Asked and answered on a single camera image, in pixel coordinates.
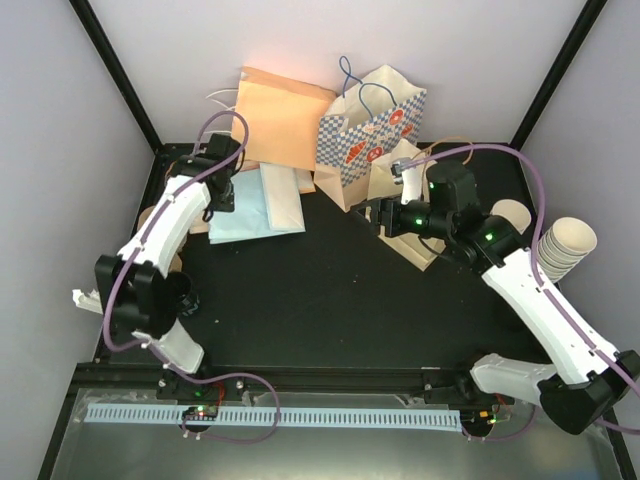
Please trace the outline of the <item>beige kraft paper bag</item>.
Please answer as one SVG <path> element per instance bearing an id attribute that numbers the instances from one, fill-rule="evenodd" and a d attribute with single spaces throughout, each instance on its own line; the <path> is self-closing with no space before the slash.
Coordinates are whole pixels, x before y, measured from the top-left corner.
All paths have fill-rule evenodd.
<path id="1" fill-rule="evenodd" d="M 367 199 L 400 197 L 400 201 L 381 201 L 383 210 L 380 213 L 381 226 L 379 239 L 393 249 L 413 266 L 424 272 L 429 265 L 443 253 L 443 240 L 424 240 L 414 230 L 416 211 L 407 211 L 405 207 L 411 200 L 429 201 L 426 183 L 426 170 L 435 164 L 433 160 L 417 168 L 401 174 L 396 180 L 392 174 L 392 165 L 401 160 L 415 160 L 425 158 L 435 153 L 437 146 L 445 143 L 458 142 L 471 144 L 463 137 L 446 137 L 440 139 L 424 149 L 419 149 L 406 139 L 402 139 L 389 153 L 373 160 L 370 168 Z"/>

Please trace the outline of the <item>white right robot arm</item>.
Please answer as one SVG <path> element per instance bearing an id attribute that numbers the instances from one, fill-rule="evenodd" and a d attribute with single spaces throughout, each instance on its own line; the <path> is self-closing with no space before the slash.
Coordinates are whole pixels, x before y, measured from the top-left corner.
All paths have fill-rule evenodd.
<path id="1" fill-rule="evenodd" d="M 388 238 L 415 234 L 444 241 L 454 262 L 494 290 L 535 336 L 550 361 L 537 364 L 487 354 L 454 379 L 457 396 L 479 402 L 500 394 L 540 407 L 562 430 L 577 435 L 636 388 L 639 356 L 621 352 L 592 329 L 548 279 L 505 218 L 482 210 L 476 180 L 458 163 L 403 180 L 401 194 L 354 206 Z"/>

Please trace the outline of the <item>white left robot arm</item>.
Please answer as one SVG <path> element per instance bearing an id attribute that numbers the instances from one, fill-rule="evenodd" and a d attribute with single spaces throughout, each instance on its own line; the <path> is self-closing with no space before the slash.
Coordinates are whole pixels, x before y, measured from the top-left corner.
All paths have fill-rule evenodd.
<path id="1" fill-rule="evenodd" d="M 181 156 L 139 231 L 116 255 L 103 255 L 95 264 L 105 344 L 117 352 L 113 328 L 130 332 L 134 345 L 152 349 L 167 367 L 182 371 L 179 386 L 193 399 L 213 391 L 215 376 L 202 366 L 204 349 L 182 324 L 197 311 L 198 295 L 190 278 L 171 264 L 193 225 L 207 224 L 216 212 L 233 212 L 232 177 L 243 151 L 243 144 L 215 134 L 206 147 Z"/>

